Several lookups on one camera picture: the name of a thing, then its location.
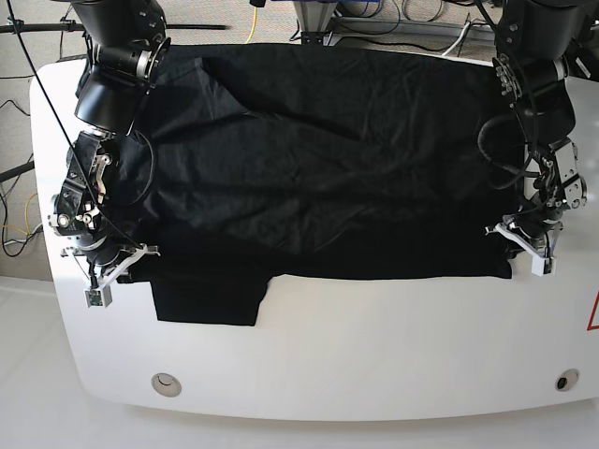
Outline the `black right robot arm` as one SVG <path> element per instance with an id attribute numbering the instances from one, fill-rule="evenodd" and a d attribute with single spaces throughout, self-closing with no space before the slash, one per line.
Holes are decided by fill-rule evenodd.
<path id="1" fill-rule="evenodd" d="M 83 26 L 86 67 L 76 117 L 86 124 L 67 153 L 67 173 L 53 200 L 53 230 L 88 261 L 89 289 L 108 286 L 148 252 L 110 218 L 109 176 L 122 139 L 155 85 L 170 45 L 164 10 L 155 1 L 72 1 Z"/>

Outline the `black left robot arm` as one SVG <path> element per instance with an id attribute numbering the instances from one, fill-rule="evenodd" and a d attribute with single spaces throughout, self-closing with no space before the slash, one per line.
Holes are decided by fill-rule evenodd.
<path id="1" fill-rule="evenodd" d="M 498 186 L 520 191 L 519 211 L 487 231 L 528 253 L 534 275 L 549 275 L 554 270 L 563 214 L 587 202 L 587 185 L 577 166 L 577 146 L 570 138 L 576 115 L 565 86 L 569 75 L 566 52 L 586 4 L 505 1 L 497 22 L 482 2 L 475 5 L 494 34 L 492 64 L 511 109 L 482 126 L 478 148 L 485 148 L 492 128 L 514 120 L 523 135 L 525 153 L 521 167 L 503 167 L 513 177 Z"/>

